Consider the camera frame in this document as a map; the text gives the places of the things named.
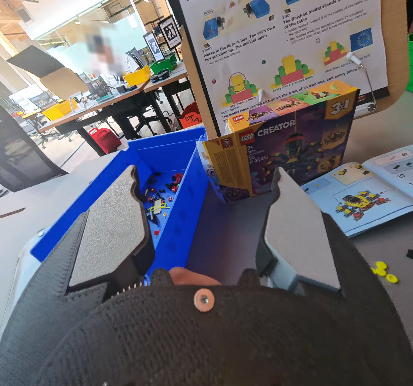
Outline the black office chair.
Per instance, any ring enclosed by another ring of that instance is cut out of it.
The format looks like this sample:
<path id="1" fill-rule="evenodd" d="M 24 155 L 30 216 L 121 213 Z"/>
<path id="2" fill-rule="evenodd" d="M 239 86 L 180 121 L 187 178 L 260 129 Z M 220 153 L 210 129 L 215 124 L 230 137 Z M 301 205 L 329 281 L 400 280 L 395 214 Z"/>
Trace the black office chair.
<path id="1" fill-rule="evenodd" d="M 11 192 L 68 173 L 53 163 L 16 120 L 0 108 L 0 183 Z"/>

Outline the black white marker sign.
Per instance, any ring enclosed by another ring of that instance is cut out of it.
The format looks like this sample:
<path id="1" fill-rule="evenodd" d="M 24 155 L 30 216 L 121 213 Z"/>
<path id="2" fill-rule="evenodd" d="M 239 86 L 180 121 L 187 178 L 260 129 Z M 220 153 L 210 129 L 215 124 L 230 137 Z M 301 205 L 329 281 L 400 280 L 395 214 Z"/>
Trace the black white marker sign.
<path id="1" fill-rule="evenodd" d="M 157 42 L 157 39 L 153 32 L 148 32 L 143 35 L 143 38 L 147 44 L 147 47 L 152 53 L 152 56 L 156 62 L 161 62 L 165 60 L 164 54 Z"/>
<path id="2" fill-rule="evenodd" d="M 165 39 L 165 42 L 169 50 L 173 50 L 182 43 L 182 37 L 179 32 L 179 28 L 175 22 L 175 19 L 172 15 L 164 18 L 158 22 L 158 27 Z"/>

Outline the black and tan board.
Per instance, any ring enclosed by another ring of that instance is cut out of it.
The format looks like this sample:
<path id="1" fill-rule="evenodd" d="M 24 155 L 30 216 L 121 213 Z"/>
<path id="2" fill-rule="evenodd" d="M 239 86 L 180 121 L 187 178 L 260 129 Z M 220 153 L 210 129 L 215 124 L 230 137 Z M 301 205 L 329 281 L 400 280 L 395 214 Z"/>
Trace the black and tan board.
<path id="1" fill-rule="evenodd" d="M 7 62 L 35 75 L 42 85 L 63 100 L 89 90 L 74 71 L 35 46 L 29 46 Z"/>

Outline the pile of small lego pieces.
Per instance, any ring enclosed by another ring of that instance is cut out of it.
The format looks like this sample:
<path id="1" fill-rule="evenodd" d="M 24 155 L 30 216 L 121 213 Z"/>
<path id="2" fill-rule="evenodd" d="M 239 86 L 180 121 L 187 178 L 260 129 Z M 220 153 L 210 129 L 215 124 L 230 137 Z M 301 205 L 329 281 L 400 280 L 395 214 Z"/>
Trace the pile of small lego pieces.
<path id="1" fill-rule="evenodd" d="M 182 172 L 168 171 L 151 174 L 142 186 L 144 208 L 154 241 L 171 215 L 175 195 L 183 179 Z"/>

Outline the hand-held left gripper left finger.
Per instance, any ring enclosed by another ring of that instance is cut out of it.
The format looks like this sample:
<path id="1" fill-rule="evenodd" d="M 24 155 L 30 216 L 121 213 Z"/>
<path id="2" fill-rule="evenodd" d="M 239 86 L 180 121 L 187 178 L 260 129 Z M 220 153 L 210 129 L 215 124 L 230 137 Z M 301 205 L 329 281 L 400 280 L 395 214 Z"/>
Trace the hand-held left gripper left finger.
<path id="1" fill-rule="evenodd" d="M 107 283 L 114 296 L 144 286 L 154 258 L 137 167 L 129 165 L 87 212 L 69 289 Z"/>

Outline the open lego instruction booklet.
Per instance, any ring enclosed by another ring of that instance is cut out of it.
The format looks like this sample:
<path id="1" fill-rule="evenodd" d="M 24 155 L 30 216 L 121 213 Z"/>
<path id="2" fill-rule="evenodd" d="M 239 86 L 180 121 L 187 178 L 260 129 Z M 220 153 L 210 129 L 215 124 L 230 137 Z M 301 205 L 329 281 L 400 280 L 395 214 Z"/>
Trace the open lego instruction booklet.
<path id="1" fill-rule="evenodd" d="M 413 210 L 413 146 L 350 162 L 301 186 L 347 237 Z"/>

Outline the red bag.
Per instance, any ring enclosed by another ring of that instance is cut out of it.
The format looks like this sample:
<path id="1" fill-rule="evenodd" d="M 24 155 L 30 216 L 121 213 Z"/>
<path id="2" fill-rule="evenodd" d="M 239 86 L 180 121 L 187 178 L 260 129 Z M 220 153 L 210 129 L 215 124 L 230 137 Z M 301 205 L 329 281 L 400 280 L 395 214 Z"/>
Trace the red bag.
<path id="1" fill-rule="evenodd" d="M 122 145 L 121 140 L 108 128 L 93 128 L 88 133 L 106 154 L 115 152 Z"/>

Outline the blue plastic bin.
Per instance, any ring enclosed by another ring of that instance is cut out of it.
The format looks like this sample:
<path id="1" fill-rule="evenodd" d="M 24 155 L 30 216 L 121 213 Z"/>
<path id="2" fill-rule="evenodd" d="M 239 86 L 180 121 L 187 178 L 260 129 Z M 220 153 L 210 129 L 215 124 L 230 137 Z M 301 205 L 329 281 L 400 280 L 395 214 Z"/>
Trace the blue plastic bin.
<path id="1" fill-rule="evenodd" d="M 204 127 L 198 127 L 130 141 L 126 150 L 119 151 L 97 174 L 92 174 L 85 190 L 34 245 L 31 255 L 43 262 L 80 213 L 85 212 L 127 166 L 135 165 L 141 189 L 155 172 L 183 173 L 171 215 L 160 237 L 154 241 L 156 254 L 149 274 L 156 268 L 184 267 L 208 186 L 197 150 L 197 142 L 205 134 Z"/>

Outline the purple lego set box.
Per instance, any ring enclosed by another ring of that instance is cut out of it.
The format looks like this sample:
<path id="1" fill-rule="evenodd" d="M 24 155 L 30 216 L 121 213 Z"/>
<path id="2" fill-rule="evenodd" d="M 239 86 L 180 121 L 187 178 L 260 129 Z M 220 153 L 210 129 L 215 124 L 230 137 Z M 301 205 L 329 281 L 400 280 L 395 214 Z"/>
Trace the purple lego set box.
<path id="1" fill-rule="evenodd" d="M 217 197 L 231 203 L 267 193 L 276 168 L 303 185 L 338 167 L 359 94 L 334 80 L 230 116 L 223 136 L 197 142 Z"/>

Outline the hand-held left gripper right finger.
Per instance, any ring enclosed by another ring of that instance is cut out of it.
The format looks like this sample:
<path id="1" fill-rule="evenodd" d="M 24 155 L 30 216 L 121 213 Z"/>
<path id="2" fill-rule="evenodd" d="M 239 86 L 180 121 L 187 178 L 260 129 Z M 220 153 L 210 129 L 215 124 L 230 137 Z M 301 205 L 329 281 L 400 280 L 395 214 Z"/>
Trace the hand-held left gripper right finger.
<path id="1" fill-rule="evenodd" d="M 291 292 L 302 282 L 340 291 L 319 206 L 283 168 L 273 173 L 271 198 L 256 251 L 259 275 L 269 287 Z"/>

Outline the group of yellow round tiles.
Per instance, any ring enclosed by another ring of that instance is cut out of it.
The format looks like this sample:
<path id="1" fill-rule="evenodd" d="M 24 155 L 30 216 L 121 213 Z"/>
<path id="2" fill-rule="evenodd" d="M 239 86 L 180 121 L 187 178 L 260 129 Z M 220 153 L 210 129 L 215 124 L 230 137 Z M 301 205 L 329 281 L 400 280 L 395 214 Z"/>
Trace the group of yellow round tiles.
<path id="1" fill-rule="evenodd" d="M 374 267 L 370 268 L 375 275 L 385 278 L 391 284 L 398 284 L 399 279 L 396 275 L 389 272 L 389 266 L 383 261 L 375 262 Z"/>

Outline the yellow plastic bin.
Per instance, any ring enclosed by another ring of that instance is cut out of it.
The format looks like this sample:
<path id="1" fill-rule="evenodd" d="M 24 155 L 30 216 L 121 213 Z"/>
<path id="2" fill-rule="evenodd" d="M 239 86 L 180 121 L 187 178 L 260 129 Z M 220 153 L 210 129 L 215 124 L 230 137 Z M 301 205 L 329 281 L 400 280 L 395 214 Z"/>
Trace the yellow plastic bin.
<path id="1" fill-rule="evenodd" d="M 128 86 L 140 85 L 150 80 L 151 70 L 148 65 L 145 65 L 142 69 L 136 70 L 134 73 L 126 74 L 124 76 Z"/>
<path id="2" fill-rule="evenodd" d="M 54 121 L 63 118 L 65 115 L 78 108 L 78 103 L 75 98 L 71 98 L 70 101 L 63 101 L 57 103 L 47 110 L 41 112 L 48 120 Z"/>

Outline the wooden top desk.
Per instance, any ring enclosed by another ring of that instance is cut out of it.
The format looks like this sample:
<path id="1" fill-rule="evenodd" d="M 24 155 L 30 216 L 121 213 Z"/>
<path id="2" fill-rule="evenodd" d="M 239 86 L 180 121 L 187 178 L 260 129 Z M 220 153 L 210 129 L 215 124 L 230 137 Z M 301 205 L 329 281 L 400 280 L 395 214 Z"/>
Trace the wooden top desk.
<path id="1" fill-rule="evenodd" d="M 115 111 L 108 111 L 104 112 L 103 108 L 112 106 L 122 100 L 126 100 L 134 95 L 137 95 L 144 91 L 146 85 L 150 82 L 150 79 L 147 79 L 142 84 L 137 85 L 136 89 L 133 89 L 129 92 L 112 95 L 108 99 L 104 101 L 93 101 L 91 105 L 84 106 L 83 109 L 74 111 L 71 110 L 70 113 L 60 117 L 56 120 L 52 120 L 42 128 L 39 129 L 40 133 L 46 132 L 50 129 L 56 128 L 61 134 L 67 133 L 69 131 L 76 131 L 84 140 L 85 142 L 90 145 L 90 147 L 99 155 L 104 156 L 106 153 L 103 149 L 97 144 L 97 142 L 89 135 L 89 133 L 85 130 L 85 126 L 94 123 L 95 121 L 104 120 L 109 116 L 115 115 Z M 89 113 L 101 110 L 97 113 L 94 117 L 90 117 L 86 120 L 77 121 L 79 118 L 87 115 Z"/>
<path id="2" fill-rule="evenodd" d="M 181 110 L 183 110 L 184 107 L 179 100 L 178 94 L 185 90 L 190 90 L 194 99 L 194 94 L 184 63 L 179 62 L 168 78 L 158 80 L 156 82 L 152 82 L 151 79 L 148 79 L 146 85 L 144 86 L 144 92 L 148 97 L 149 103 L 155 112 L 158 121 L 161 123 L 165 132 L 169 133 L 171 132 L 171 127 L 168 124 L 166 117 L 163 115 L 162 110 L 158 106 L 154 95 L 154 92 L 158 89 L 162 89 L 173 115 L 175 115 L 176 121 L 178 122 L 178 127 L 182 128 L 179 117 L 181 116 Z"/>

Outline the white printed instruction sheet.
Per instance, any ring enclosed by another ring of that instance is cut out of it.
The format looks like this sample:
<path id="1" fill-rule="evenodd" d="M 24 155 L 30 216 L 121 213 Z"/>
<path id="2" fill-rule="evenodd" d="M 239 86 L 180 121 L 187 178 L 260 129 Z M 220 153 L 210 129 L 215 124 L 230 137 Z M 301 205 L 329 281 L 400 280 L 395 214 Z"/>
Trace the white printed instruction sheet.
<path id="1" fill-rule="evenodd" d="M 177 0 L 220 132 L 230 116 L 329 81 L 388 89 L 380 0 Z M 258 103 L 257 91 L 264 90 Z"/>

